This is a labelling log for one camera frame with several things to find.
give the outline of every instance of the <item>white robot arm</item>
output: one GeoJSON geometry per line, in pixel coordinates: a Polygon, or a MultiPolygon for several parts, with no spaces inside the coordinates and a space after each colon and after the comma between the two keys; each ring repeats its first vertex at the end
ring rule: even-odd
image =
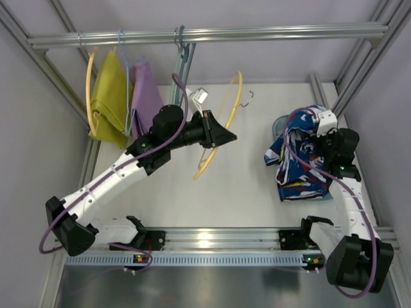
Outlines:
{"type": "Polygon", "coordinates": [[[337,232],[330,220],[309,216],[302,220],[302,233],[308,244],[317,245],[326,258],[330,284],[377,293],[394,250],[391,244],[381,242],[363,204],[361,176],[353,164],[360,138],[353,130],[338,129],[330,110],[319,113],[317,120],[319,128],[312,140],[324,157],[325,173],[333,179],[329,191],[342,203],[337,206],[340,228],[337,232]]]}
{"type": "Polygon", "coordinates": [[[73,194],[59,199],[52,197],[46,203],[49,226],[69,255],[83,253],[92,246],[109,243],[129,244],[139,248],[144,240],[145,229],[138,219],[127,216],[123,219],[100,221],[96,213],[137,181],[150,176],[171,159],[173,149],[199,143],[204,148],[215,148],[237,139],[214,118],[210,110],[202,110],[207,96],[204,89],[189,91],[189,104],[193,111],[180,133],[183,111],[176,105],[161,108],[153,118],[150,132],[135,140],[126,152],[106,171],[73,194]],[[67,213],[56,223],[57,217],[67,213]]]}

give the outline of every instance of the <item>yellow cloth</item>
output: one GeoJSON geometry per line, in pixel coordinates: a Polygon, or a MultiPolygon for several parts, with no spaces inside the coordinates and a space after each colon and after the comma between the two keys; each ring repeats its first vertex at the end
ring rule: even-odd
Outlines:
{"type": "MultiPolygon", "coordinates": [[[[129,86],[129,98],[132,99],[133,86],[129,86]]],[[[101,141],[107,141],[125,148],[127,137],[124,135],[127,115],[127,76],[121,67],[116,54],[109,51],[101,63],[96,84],[91,96],[93,123],[97,134],[94,136],[101,141]]]]}

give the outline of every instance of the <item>blue hanger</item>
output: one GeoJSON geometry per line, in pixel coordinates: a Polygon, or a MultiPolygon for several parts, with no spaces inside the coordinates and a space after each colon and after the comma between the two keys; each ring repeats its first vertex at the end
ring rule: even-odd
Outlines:
{"type": "Polygon", "coordinates": [[[118,47],[119,47],[119,49],[120,49],[121,56],[123,57],[123,60],[124,60],[124,62],[126,63],[126,75],[127,75],[127,100],[126,100],[126,107],[127,107],[127,115],[126,115],[126,122],[125,122],[124,134],[128,137],[128,136],[130,136],[131,127],[132,127],[132,125],[133,125],[134,117],[136,116],[136,111],[133,110],[133,114],[132,114],[132,117],[131,117],[131,120],[130,120],[130,126],[127,126],[127,125],[128,125],[128,116],[130,115],[130,107],[128,106],[128,104],[130,103],[130,94],[129,94],[130,72],[129,72],[129,69],[130,69],[130,67],[132,67],[134,64],[140,62],[141,60],[144,60],[144,55],[140,56],[136,61],[133,61],[133,62],[130,63],[130,62],[128,61],[127,55],[126,55],[126,53],[125,53],[125,51],[124,51],[124,49],[123,49],[122,43],[124,43],[124,42],[121,41],[121,35],[124,35],[122,29],[118,30],[118,47]]]}
{"type": "MultiPolygon", "coordinates": [[[[189,61],[189,56],[190,56],[190,44],[185,44],[182,41],[182,32],[184,30],[184,25],[180,26],[180,30],[179,30],[179,42],[180,42],[180,48],[182,48],[184,50],[184,54],[181,56],[181,66],[180,66],[180,72],[179,72],[179,76],[182,80],[184,80],[183,78],[183,73],[184,73],[184,68],[186,66],[187,61],[189,61]]],[[[182,100],[181,100],[181,95],[180,95],[180,89],[177,89],[176,93],[175,93],[175,99],[174,99],[174,104],[181,106],[182,100]]]]}
{"type": "MultiPolygon", "coordinates": [[[[195,46],[196,45],[197,45],[196,43],[191,45],[191,52],[190,52],[190,56],[188,58],[187,68],[186,68],[186,71],[184,72],[184,77],[182,79],[185,85],[187,84],[187,81],[188,81],[188,74],[190,73],[191,63],[193,61],[193,56],[194,56],[194,51],[195,51],[195,46]]],[[[180,99],[179,99],[179,104],[178,104],[179,106],[181,106],[182,100],[183,100],[183,95],[181,94],[180,99]]]]}
{"type": "MultiPolygon", "coordinates": [[[[174,70],[173,73],[178,74],[179,72],[179,68],[181,65],[181,61],[182,61],[182,52],[183,52],[183,48],[177,44],[176,38],[177,38],[177,31],[179,30],[179,27],[176,27],[174,29],[174,44],[177,46],[178,48],[178,54],[177,54],[177,61],[175,62],[174,65],[174,70]]],[[[174,99],[175,99],[175,93],[177,91],[177,85],[172,82],[171,83],[171,90],[170,90],[170,98],[169,98],[169,105],[173,105],[174,104],[174,99]]]]}

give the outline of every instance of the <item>white floor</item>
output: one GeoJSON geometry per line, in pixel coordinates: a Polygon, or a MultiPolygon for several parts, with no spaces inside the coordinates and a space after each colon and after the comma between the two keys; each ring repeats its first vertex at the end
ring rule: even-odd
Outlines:
{"type": "MultiPolygon", "coordinates": [[[[205,108],[217,115],[227,86],[204,88],[209,92],[205,108]]],[[[169,89],[160,87],[166,103],[169,89]]],[[[297,227],[301,218],[314,215],[330,218],[338,225],[338,200],[281,202],[275,167],[266,167],[263,160],[273,141],[274,120],[298,107],[314,104],[310,86],[306,83],[245,85],[243,102],[248,101],[249,90],[254,91],[252,103],[237,111],[230,127],[238,140],[221,147],[198,180],[194,181],[193,175],[202,148],[193,145],[175,150],[171,161],[115,197],[111,206],[99,213],[99,218],[134,215],[146,227],[297,227]]],[[[324,84],[324,90],[332,105],[337,98],[334,85],[324,84]]],[[[221,123],[228,118],[236,91],[233,87],[221,123]]],[[[107,169],[120,154],[116,146],[102,143],[94,175],[107,169]]],[[[375,225],[365,188],[363,196],[375,225]]]]}

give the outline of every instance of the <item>yellow hanger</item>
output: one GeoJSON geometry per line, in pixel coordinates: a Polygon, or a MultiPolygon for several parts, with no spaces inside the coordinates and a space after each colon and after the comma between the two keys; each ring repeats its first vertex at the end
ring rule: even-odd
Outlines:
{"type": "Polygon", "coordinates": [[[87,74],[85,75],[85,106],[87,107],[87,119],[89,120],[89,125],[93,136],[97,135],[97,128],[94,127],[94,123],[92,121],[92,113],[91,113],[91,104],[90,104],[90,82],[91,82],[91,70],[92,70],[92,63],[94,58],[96,57],[98,47],[95,47],[90,54],[89,65],[87,66],[87,74]]]}
{"type": "MultiPolygon", "coordinates": [[[[231,122],[232,122],[232,119],[234,119],[234,115],[236,114],[237,108],[238,108],[239,105],[240,105],[241,92],[243,91],[243,75],[242,75],[242,73],[241,73],[240,71],[237,71],[237,72],[236,72],[236,76],[231,80],[230,85],[229,85],[229,88],[227,89],[227,92],[225,93],[225,97],[224,97],[223,103],[222,103],[222,105],[221,105],[221,107],[220,107],[220,111],[218,112],[218,115],[217,115],[217,119],[218,119],[219,116],[220,116],[220,114],[221,114],[221,112],[222,112],[222,110],[223,110],[223,107],[224,107],[224,105],[225,105],[225,102],[227,101],[227,97],[228,97],[228,95],[229,95],[229,93],[230,93],[231,85],[233,85],[233,83],[236,82],[236,81],[238,81],[237,97],[236,97],[236,101],[234,102],[234,106],[233,106],[233,108],[232,108],[232,110],[231,110],[230,117],[229,117],[229,119],[227,120],[227,122],[226,122],[226,124],[225,124],[225,128],[226,128],[226,129],[229,129],[229,127],[230,127],[230,125],[231,125],[231,122]]],[[[204,172],[204,170],[207,169],[207,167],[208,167],[208,165],[210,164],[211,160],[213,159],[214,155],[216,155],[217,150],[218,150],[218,147],[217,147],[217,148],[214,148],[214,149],[211,151],[210,155],[209,155],[206,159],[203,159],[203,158],[204,158],[204,154],[206,153],[205,150],[203,151],[203,154],[201,155],[201,158],[200,158],[200,162],[198,163],[198,172],[197,172],[197,174],[194,176],[194,180],[196,180],[196,179],[204,172]]]]}

